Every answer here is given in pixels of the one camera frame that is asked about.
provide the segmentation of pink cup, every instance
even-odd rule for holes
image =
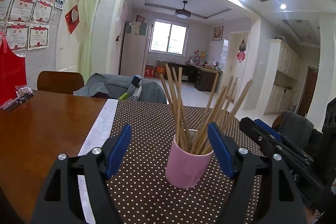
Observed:
[[[213,151],[206,155],[185,152],[177,145],[174,136],[166,167],[166,179],[175,187],[192,188],[201,179],[212,156]]]

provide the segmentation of gray fabric on chair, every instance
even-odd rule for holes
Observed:
[[[284,111],[278,131],[303,149],[308,145],[313,129],[314,125],[305,117],[292,111]]]
[[[110,98],[118,99],[127,92],[132,79],[133,77],[130,76],[94,73],[88,79],[86,85],[73,94],[92,97],[98,92],[102,92]],[[142,80],[142,92],[139,101],[167,104],[166,95],[160,85],[148,79]]]

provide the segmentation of brown door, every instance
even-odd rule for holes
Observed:
[[[311,100],[313,99],[313,96],[314,96],[318,73],[319,73],[318,70],[314,70],[312,68],[308,69],[306,85],[303,91],[303,96],[301,99],[299,109],[297,111],[297,114],[299,114],[300,116],[305,117],[306,114],[308,113]]]

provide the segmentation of screw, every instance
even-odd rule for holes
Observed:
[[[281,157],[281,155],[279,155],[279,154],[274,154],[274,155],[273,155],[273,159],[279,161],[279,160],[282,159],[282,157]]]
[[[238,149],[238,152],[242,155],[246,155],[249,151],[245,147],[241,147]]]
[[[92,154],[99,155],[101,153],[101,148],[96,147],[92,149]]]
[[[57,157],[59,160],[65,160],[67,158],[67,155],[62,153],[62,154],[59,154],[58,157]]]

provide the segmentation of red apron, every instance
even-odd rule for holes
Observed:
[[[0,32],[0,106],[16,97],[15,86],[27,85],[26,59],[11,51],[6,36]]]

